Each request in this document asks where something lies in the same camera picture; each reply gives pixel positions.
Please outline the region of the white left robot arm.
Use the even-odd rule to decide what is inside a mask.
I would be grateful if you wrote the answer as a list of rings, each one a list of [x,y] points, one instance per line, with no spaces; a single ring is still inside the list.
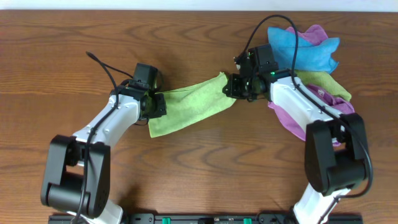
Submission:
[[[71,136],[49,144],[40,200],[72,215],[71,223],[123,223],[123,209],[109,199],[111,149],[137,121],[166,114],[163,94],[122,88],[99,114]]]

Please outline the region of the light green microfiber cloth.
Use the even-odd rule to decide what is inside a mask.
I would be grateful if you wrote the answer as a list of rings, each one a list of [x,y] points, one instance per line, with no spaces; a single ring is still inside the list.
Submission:
[[[228,82],[225,73],[196,85],[164,91],[166,114],[149,120],[152,138],[164,136],[209,118],[236,101],[223,93]]]

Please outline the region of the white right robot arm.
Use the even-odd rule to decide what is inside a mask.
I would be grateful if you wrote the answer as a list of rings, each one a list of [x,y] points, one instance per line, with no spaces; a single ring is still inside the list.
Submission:
[[[361,193],[350,193],[362,182],[373,181],[360,115],[344,114],[327,105],[289,69],[229,75],[223,93],[248,101],[265,96],[305,133],[307,188],[289,213],[268,214],[260,223],[328,223],[330,213],[342,199],[362,197],[369,191],[367,186]]]

